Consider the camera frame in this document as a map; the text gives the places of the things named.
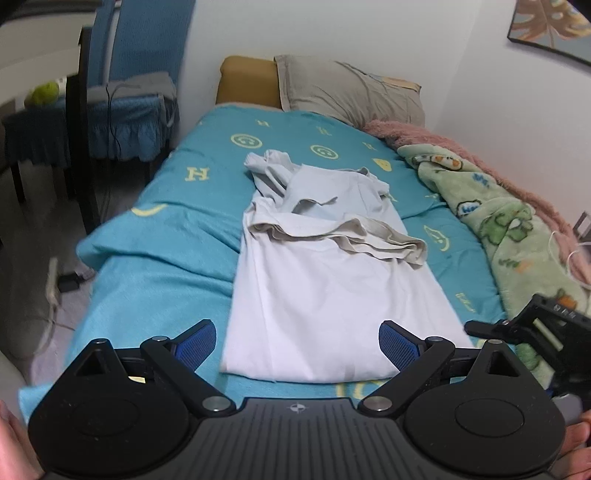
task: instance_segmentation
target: green blanket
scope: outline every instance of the green blanket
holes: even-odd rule
[[[406,145],[397,152],[478,236],[509,318],[515,317],[534,293],[554,297],[569,308],[587,312],[586,293],[555,260],[558,245],[533,207],[445,148],[431,144]],[[536,376],[542,383],[548,381],[549,367],[540,364],[528,346],[519,346],[517,351],[530,369],[537,369]]]

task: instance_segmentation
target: blue gripper pad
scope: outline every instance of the blue gripper pad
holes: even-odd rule
[[[395,327],[397,327],[397,329],[395,329],[392,325],[395,324],[393,324],[393,322],[383,322],[383,324],[380,325],[378,333],[379,348],[382,353],[388,357],[388,360],[390,360],[398,370],[402,371],[421,354],[419,345],[413,343],[411,339],[416,339],[416,341],[420,343],[423,343],[423,341],[416,338],[402,327],[395,325]]]
[[[211,320],[202,320],[173,340],[174,357],[195,371],[216,346],[216,328]]]

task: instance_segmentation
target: white cloth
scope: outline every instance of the white cloth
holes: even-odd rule
[[[406,235],[388,185],[359,171],[295,166],[250,153],[257,192],[243,237],[221,371],[259,380],[336,383],[388,378],[378,329],[468,336]]]

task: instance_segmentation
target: human hand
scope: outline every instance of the human hand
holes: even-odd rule
[[[0,400],[0,479],[37,480],[42,475],[25,427]]]
[[[587,442],[591,434],[591,410],[583,413],[581,420],[581,423],[566,427],[560,458],[552,467],[552,474],[556,478],[591,479],[591,447],[577,449]]]

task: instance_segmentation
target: turquoise bedsheet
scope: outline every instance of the turquoise bedsheet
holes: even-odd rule
[[[79,244],[79,257],[100,273],[68,363],[93,338],[109,338],[115,348],[136,347],[154,335],[175,337],[210,318],[217,345],[198,373],[237,404],[244,397],[358,400],[383,383],[290,384],[218,373],[242,212],[254,192],[243,162],[247,153],[267,149],[288,152],[294,163],[369,168],[391,186],[409,235],[427,241],[428,264],[462,322],[504,317],[479,241],[380,140],[313,113],[222,106],[209,112],[170,155],[136,208]],[[26,416],[45,391],[21,392]]]

